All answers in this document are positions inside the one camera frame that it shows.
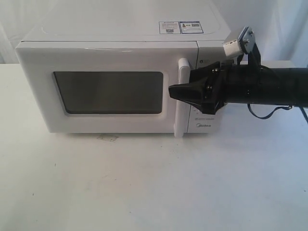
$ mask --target barcode sticker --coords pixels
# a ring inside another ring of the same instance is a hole
[[[179,22],[159,22],[160,34],[180,34]]]
[[[180,22],[182,34],[203,34],[199,21]]]

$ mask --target microwave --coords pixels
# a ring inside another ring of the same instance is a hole
[[[226,59],[230,30],[210,0],[62,0],[16,48],[50,132],[209,133],[170,98],[190,71]]]

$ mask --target dark glass window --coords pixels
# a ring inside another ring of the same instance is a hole
[[[159,114],[161,72],[54,72],[70,114]]]

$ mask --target white handle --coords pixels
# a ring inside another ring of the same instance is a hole
[[[189,83],[190,74],[191,68],[188,60],[181,58],[179,60],[179,84]],[[187,132],[189,108],[189,104],[177,101],[174,124],[174,136],[176,138],[183,137],[184,133]]]

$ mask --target table surface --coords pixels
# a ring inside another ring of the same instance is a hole
[[[228,104],[215,134],[115,139],[50,134],[18,64],[0,65],[0,89],[1,231],[307,230],[298,108],[263,121]]]

